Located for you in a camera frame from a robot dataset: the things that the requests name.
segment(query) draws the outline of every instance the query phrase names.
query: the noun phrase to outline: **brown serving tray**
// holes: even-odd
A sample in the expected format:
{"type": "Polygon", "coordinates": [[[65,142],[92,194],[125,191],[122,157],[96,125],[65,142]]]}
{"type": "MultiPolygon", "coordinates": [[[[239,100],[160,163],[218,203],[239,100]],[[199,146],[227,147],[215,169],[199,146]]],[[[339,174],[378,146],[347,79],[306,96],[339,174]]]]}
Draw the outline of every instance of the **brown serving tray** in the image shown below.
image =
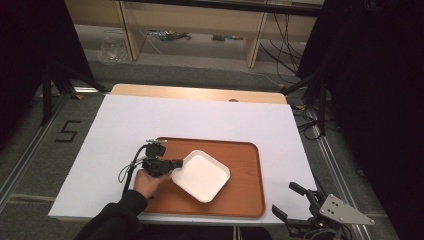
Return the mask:
{"type": "Polygon", "coordinates": [[[208,203],[201,203],[172,180],[160,186],[146,212],[233,217],[260,217],[265,211],[257,147],[247,142],[166,138],[163,159],[184,159],[194,150],[211,155],[231,172],[230,179],[208,203]]]}

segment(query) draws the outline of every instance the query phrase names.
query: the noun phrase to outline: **floor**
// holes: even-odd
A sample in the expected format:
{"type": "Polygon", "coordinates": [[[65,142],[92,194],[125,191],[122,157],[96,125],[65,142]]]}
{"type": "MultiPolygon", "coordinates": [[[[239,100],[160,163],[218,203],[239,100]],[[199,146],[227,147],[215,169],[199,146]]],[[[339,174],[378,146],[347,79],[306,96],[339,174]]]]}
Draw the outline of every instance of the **floor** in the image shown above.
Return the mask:
{"type": "MultiPolygon", "coordinates": [[[[226,71],[231,72],[235,78],[239,78],[232,81],[231,84],[233,85],[228,83],[231,81],[198,84],[205,84],[201,85],[205,87],[216,86],[217,88],[235,89],[243,86],[247,90],[260,88],[262,91],[272,92],[277,92],[283,85],[290,86],[299,81],[291,71],[277,65],[276,61],[264,51],[266,49],[277,56],[281,41],[262,40],[264,48],[259,49],[253,69],[246,67],[242,40],[216,41],[212,40],[210,35],[200,34],[191,34],[191,39],[182,38],[172,41],[160,41],[149,36],[137,61],[129,62],[125,57],[122,57],[115,60],[123,62],[123,64],[111,62],[102,64],[99,63],[99,57],[101,57],[99,54],[102,54],[100,49],[102,49],[104,37],[110,37],[121,42],[121,30],[88,26],[76,26],[76,28],[87,59],[90,61],[93,71],[95,70],[99,76],[102,72],[107,72],[107,69],[118,69],[125,65],[127,68],[144,69],[145,74],[150,74],[148,76],[151,79],[155,79],[155,76],[157,79],[168,79],[168,82],[157,82],[159,85],[165,85],[172,83],[170,81],[175,76],[163,76],[171,74],[161,71],[164,67],[192,69],[192,71],[185,71],[185,74],[189,73],[191,75],[188,76],[193,78],[204,74],[205,79],[211,76],[222,76],[219,73],[226,71]]],[[[300,54],[305,47],[305,43],[291,42],[290,44],[294,49],[293,51],[300,54]]],[[[282,54],[280,57],[289,67],[295,68],[288,55],[282,54]]],[[[113,85],[113,83],[116,83],[116,79],[105,80],[105,84],[113,85]]],[[[302,105],[300,99],[303,91],[304,89],[299,89],[288,95],[289,104],[302,105]]],[[[13,171],[16,163],[23,158],[22,156],[29,154],[27,147],[33,144],[33,136],[39,131],[38,123],[41,120],[40,109],[42,104],[40,99],[39,94],[34,96],[33,106],[29,108],[22,121],[17,124],[15,134],[11,137],[8,147],[0,153],[0,184],[7,181],[7,177],[13,171]]],[[[59,105],[60,98],[55,98],[55,100],[59,105]]],[[[67,111],[72,113],[71,117],[63,113],[57,116],[59,119],[57,121],[75,118],[76,116],[79,119],[93,119],[96,112],[94,108],[101,104],[102,97],[97,95],[86,96],[85,100],[90,102],[86,106],[93,106],[93,109],[81,111],[81,104],[78,101],[72,101],[66,103],[67,111]],[[80,114],[78,112],[91,112],[91,114],[80,114]]],[[[298,125],[307,122],[308,118],[316,117],[316,112],[312,108],[307,108],[305,111],[294,111],[294,114],[298,125]]],[[[331,111],[327,113],[327,117],[331,119],[331,111]]],[[[82,132],[88,131],[89,127],[89,124],[83,126],[82,132]]],[[[54,132],[54,128],[58,128],[58,126],[53,125],[53,130],[49,131],[54,132]]],[[[340,129],[338,129],[337,123],[334,121],[328,122],[326,129],[327,136],[318,140],[311,140],[311,138],[317,136],[316,128],[309,128],[300,132],[311,169],[326,192],[339,196],[376,222],[374,226],[366,228],[361,226],[351,227],[352,239],[398,239],[384,209],[375,197],[371,186],[367,183],[366,177],[357,174],[358,166],[355,158],[349,151],[349,146],[345,142],[340,129]]],[[[48,146],[50,140],[47,138],[40,141],[47,141],[46,143],[41,142],[41,146],[48,146]]],[[[83,134],[78,136],[76,141],[82,144],[84,141],[83,134]]],[[[59,162],[49,162],[51,160],[47,161],[43,157],[43,154],[58,154],[57,152],[51,153],[55,151],[54,149],[47,147],[43,149],[41,147],[37,151],[39,152],[30,154],[32,163],[24,171],[25,174],[18,179],[19,184],[14,189],[14,194],[0,214],[0,239],[70,239],[84,225],[84,223],[78,222],[63,223],[47,217],[49,207],[54,201],[55,194],[57,194],[57,188],[60,189],[61,181],[66,177],[61,168],[69,169],[72,166],[75,154],[78,152],[78,144],[60,150],[59,154],[62,158],[58,160],[59,162]]],[[[267,229],[274,240],[290,239],[283,225],[267,227],[267,229]]]]}

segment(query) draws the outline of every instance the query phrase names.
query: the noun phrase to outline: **white tray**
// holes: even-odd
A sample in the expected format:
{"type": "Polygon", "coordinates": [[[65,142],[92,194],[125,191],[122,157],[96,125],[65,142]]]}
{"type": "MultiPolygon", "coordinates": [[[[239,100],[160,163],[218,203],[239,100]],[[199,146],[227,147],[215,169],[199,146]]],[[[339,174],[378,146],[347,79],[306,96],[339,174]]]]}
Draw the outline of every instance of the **white tray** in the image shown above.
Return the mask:
{"type": "Polygon", "coordinates": [[[200,202],[212,201],[230,178],[230,169],[201,150],[194,150],[182,168],[172,172],[172,180],[200,202]]]}

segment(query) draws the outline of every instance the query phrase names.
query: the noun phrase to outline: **gray carpet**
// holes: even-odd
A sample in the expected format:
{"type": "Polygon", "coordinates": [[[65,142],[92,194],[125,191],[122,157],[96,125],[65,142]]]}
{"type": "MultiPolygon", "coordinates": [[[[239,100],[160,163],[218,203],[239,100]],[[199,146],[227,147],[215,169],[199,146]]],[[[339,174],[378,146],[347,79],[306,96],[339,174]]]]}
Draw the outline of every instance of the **gray carpet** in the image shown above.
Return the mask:
{"type": "MultiPolygon", "coordinates": [[[[98,82],[112,87],[116,83],[137,83],[150,85],[187,86],[217,89],[238,89],[251,91],[278,92],[276,83],[285,83],[275,74],[248,74],[237,71],[212,69],[196,69],[184,67],[165,67],[122,64],[105,66],[99,62],[90,62],[90,66],[98,82]]],[[[295,77],[285,79],[294,82],[295,77]]],[[[300,104],[302,91],[290,94],[289,103],[300,104]]],[[[50,132],[34,158],[30,168],[18,185],[15,194],[30,196],[56,197],[73,161],[84,141],[84,138],[101,105],[103,96],[86,95],[82,100],[69,99],[66,106],[57,116],[50,132]],[[80,121],[69,123],[67,129],[78,131],[72,142],[57,142],[59,139],[70,139],[69,133],[61,133],[68,120],[80,121]]],[[[11,137],[7,147],[0,154],[1,175],[5,176],[19,159],[31,137],[38,129],[41,121],[41,103],[39,99],[22,118],[11,137]]],[[[296,117],[298,125],[305,122],[301,116],[296,117]]],[[[307,130],[306,136],[312,136],[307,130]]],[[[337,195],[337,188],[324,161],[322,150],[316,140],[308,140],[303,133],[302,141],[311,169],[323,185],[327,193],[337,195]]],[[[343,135],[337,130],[337,124],[327,124],[327,140],[333,154],[340,165],[343,175],[354,196],[359,210],[376,220],[376,225],[369,227],[372,239],[398,239],[384,210],[376,199],[366,178],[356,174],[356,161],[349,151],[343,135]]],[[[72,239],[83,226],[82,223],[62,223],[47,217],[50,201],[11,201],[0,214],[0,239],[72,239]]],[[[267,228],[273,239],[289,239],[283,225],[267,228]]]]}

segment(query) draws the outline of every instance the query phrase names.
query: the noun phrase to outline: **black cable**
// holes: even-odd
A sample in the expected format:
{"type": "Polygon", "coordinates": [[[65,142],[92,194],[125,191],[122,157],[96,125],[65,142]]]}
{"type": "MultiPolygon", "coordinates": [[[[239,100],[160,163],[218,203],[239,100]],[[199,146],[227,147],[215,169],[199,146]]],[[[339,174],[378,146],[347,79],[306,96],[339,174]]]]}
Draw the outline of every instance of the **black cable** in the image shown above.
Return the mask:
{"type": "Polygon", "coordinates": [[[274,55],[272,55],[270,52],[268,52],[265,47],[262,45],[262,43],[259,43],[259,45],[262,47],[262,49],[265,51],[265,53],[267,53],[270,57],[272,57],[274,60],[276,60],[278,63],[280,63],[281,65],[283,65],[285,68],[287,68],[290,72],[296,74],[296,72],[290,68],[287,64],[285,64],[284,62],[282,62],[279,58],[275,57],[274,55]]]}
{"type": "MultiPolygon", "coordinates": [[[[274,48],[276,48],[277,50],[280,50],[277,46],[275,46],[275,44],[272,42],[271,39],[269,39],[269,42],[271,43],[272,46],[274,46],[274,48]]],[[[288,52],[284,52],[284,51],[281,51],[281,52],[284,53],[284,54],[290,55],[290,53],[288,53],[288,52]]],[[[297,58],[299,60],[301,59],[301,57],[298,57],[298,56],[294,56],[293,55],[293,57],[295,57],[295,58],[297,58]]]]}
{"type": "Polygon", "coordinates": [[[311,231],[305,233],[303,239],[308,239],[307,236],[313,234],[309,239],[314,240],[319,235],[329,234],[329,233],[332,234],[331,237],[325,235],[325,236],[321,237],[320,239],[333,239],[335,236],[337,236],[337,232],[332,228],[319,228],[319,229],[314,229],[314,230],[311,230],[311,231]]]}
{"type": "Polygon", "coordinates": [[[305,120],[309,120],[309,122],[307,122],[307,123],[305,123],[305,124],[302,124],[302,125],[298,126],[298,130],[299,130],[299,132],[303,132],[303,136],[304,136],[306,139],[311,140],[311,141],[313,141],[313,140],[318,140],[318,139],[321,137],[321,133],[320,133],[317,137],[309,137],[309,136],[306,134],[306,132],[307,132],[307,130],[308,130],[308,129],[312,128],[313,126],[317,125],[317,123],[318,123],[318,121],[317,121],[317,120],[315,120],[315,119],[313,119],[313,118],[311,118],[311,117],[309,117],[309,116],[307,116],[307,115],[306,115],[306,110],[307,110],[308,108],[310,108],[310,107],[306,107],[306,108],[303,110],[302,115],[303,115],[304,119],[305,119],[305,120]]]}
{"type": "Polygon", "coordinates": [[[124,181],[125,177],[127,176],[128,167],[129,167],[130,165],[131,165],[131,164],[128,164],[127,166],[125,166],[124,168],[122,168],[122,170],[119,172],[119,175],[118,175],[118,181],[119,181],[120,183],[122,183],[122,182],[124,181]],[[122,174],[122,172],[123,172],[124,170],[125,170],[124,177],[122,177],[122,179],[121,179],[121,174],[122,174]]]}
{"type": "Polygon", "coordinates": [[[282,44],[281,44],[281,47],[280,47],[280,49],[279,49],[279,54],[278,54],[278,58],[280,58],[280,55],[281,55],[281,52],[284,52],[283,51],[283,46],[284,45],[286,45],[287,46],[287,50],[289,51],[289,56],[290,56],[290,61],[292,62],[292,64],[293,64],[293,67],[294,67],[294,70],[295,70],[295,72],[297,71],[297,68],[298,68],[298,65],[297,65],[297,63],[296,63],[296,61],[295,61],[295,59],[294,59],[294,55],[291,53],[291,50],[293,49],[293,47],[290,45],[290,43],[289,43],[289,41],[288,41],[288,23],[289,23],[289,17],[288,17],[289,15],[286,15],[286,26],[285,26],[285,32],[284,32],[284,34],[283,34],[283,31],[281,30],[281,26],[280,26],[280,24],[279,24],[279,22],[278,22],[278,19],[277,19],[277,15],[274,13],[274,19],[275,19],[275,22],[276,22],[276,24],[277,24],[277,26],[278,26],[278,30],[280,31],[280,35],[281,35],[281,37],[283,38],[283,42],[282,42],[282,44]]]}
{"type": "Polygon", "coordinates": [[[147,147],[147,145],[143,145],[140,149],[138,149],[138,151],[137,151],[137,153],[135,154],[135,156],[134,156],[134,159],[133,159],[133,161],[131,162],[131,164],[129,164],[127,167],[128,167],[128,170],[127,170],[127,180],[125,181],[125,186],[124,186],[124,190],[122,191],[122,196],[124,196],[125,195],[125,193],[128,191],[128,188],[129,188],[129,186],[130,186],[130,182],[131,182],[131,178],[132,178],[132,174],[133,174],[133,172],[134,172],[134,169],[137,167],[137,165],[139,165],[140,163],[138,163],[137,164],[137,158],[138,158],[138,155],[140,154],[140,152],[144,149],[144,148],[146,148],[147,147]]]}
{"type": "Polygon", "coordinates": [[[344,228],[346,228],[347,229],[347,231],[349,232],[349,240],[352,240],[353,239],[353,235],[352,235],[352,231],[350,231],[350,229],[346,226],[346,225],[344,225],[344,224],[342,224],[342,229],[343,229],[343,227],[344,228]]]}
{"type": "MultiPolygon", "coordinates": [[[[293,115],[294,116],[298,116],[298,117],[303,117],[304,118],[304,116],[303,116],[303,114],[297,114],[297,113],[293,113],[293,115]]],[[[311,118],[311,117],[308,117],[309,119],[307,119],[308,121],[315,121],[315,119],[313,119],[313,118],[311,118]]]]}

